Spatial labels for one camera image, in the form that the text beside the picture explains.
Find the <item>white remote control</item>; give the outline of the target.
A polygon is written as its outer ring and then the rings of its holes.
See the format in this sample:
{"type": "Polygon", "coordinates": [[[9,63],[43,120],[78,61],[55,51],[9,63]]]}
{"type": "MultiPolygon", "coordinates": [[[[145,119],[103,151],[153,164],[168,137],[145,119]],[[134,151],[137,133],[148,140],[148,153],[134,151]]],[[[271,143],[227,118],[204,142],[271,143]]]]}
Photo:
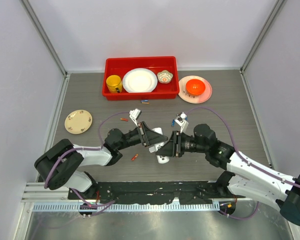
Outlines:
{"type": "MultiPolygon", "coordinates": [[[[161,135],[163,134],[161,127],[153,128],[152,130],[161,135]]],[[[165,144],[164,141],[160,143],[156,143],[155,145],[151,146],[148,150],[150,153],[156,153],[161,147],[164,146],[164,144],[165,144]]],[[[155,155],[155,156],[159,164],[166,164],[170,161],[170,158],[168,156],[162,156],[162,155],[155,155]]]]}

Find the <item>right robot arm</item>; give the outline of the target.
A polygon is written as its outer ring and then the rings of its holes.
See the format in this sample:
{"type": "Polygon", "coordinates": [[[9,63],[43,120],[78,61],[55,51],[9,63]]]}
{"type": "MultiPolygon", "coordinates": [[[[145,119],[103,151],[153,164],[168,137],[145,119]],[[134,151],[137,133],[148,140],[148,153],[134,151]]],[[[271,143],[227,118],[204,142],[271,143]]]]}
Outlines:
{"type": "Polygon", "coordinates": [[[186,152],[203,153],[211,165],[224,170],[215,186],[220,197],[233,194],[253,199],[300,226],[300,175],[287,175],[252,160],[218,140],[207,124],[195,126],[192,136],[173,131],[170,139],[156,150],[157,155],[169,158],[180,158],[186,152]]]}

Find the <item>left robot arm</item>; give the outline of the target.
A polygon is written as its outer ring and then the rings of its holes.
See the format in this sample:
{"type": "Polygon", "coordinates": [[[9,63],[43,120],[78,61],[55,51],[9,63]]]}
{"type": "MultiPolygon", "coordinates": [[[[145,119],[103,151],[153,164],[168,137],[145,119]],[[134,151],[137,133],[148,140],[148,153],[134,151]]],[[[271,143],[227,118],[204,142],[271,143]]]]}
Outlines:
{"type": "Polygon", "coordinates": [[[34,168],[44,180],[44,187],[57,190],[67,187],[74,194],[84,199],[92,199],[98,184],[86,171],[78,171],[84,166],[112,166],[121,158],[121,150],[141,144],[152,147],[167,141],[160,128],[150,129],[145,122],[127,133],[118,128],[111,129],[99,147],[87,147],[72,144],[69,139],[62,139],[34,163],[34,168]]]}

